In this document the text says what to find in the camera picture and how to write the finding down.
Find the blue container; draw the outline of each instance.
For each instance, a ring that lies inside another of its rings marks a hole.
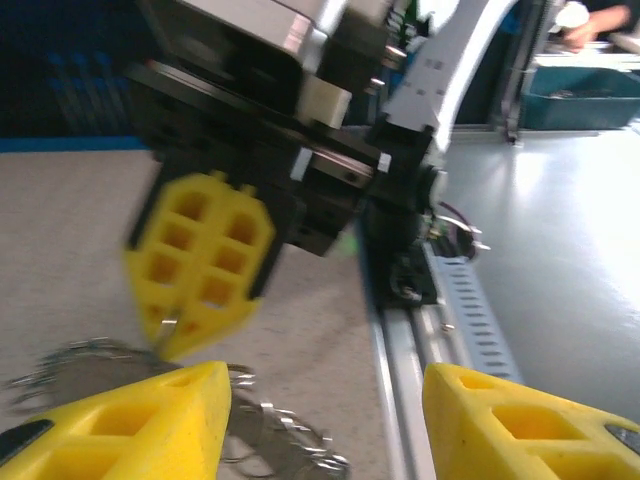
[[[640,77],[606,68],[541,67],[522,101],[523,128],[616,130],[640,111]]]

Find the yellow gripper pad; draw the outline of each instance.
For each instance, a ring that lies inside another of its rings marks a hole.
[[[275,229],[254,189],[225,175],[195,173],[166,183],[125,260],[142,328],[151,343],[177,318],[157,352],[192,353],[244,326],[259,305],[249,292]]]
[[[230,408],[223,362],[88,397],[0,434],[0,480],[213,480]]]
[[[427,368],[424,416],[438,480],[638,480],[640,426],[453,365]]]

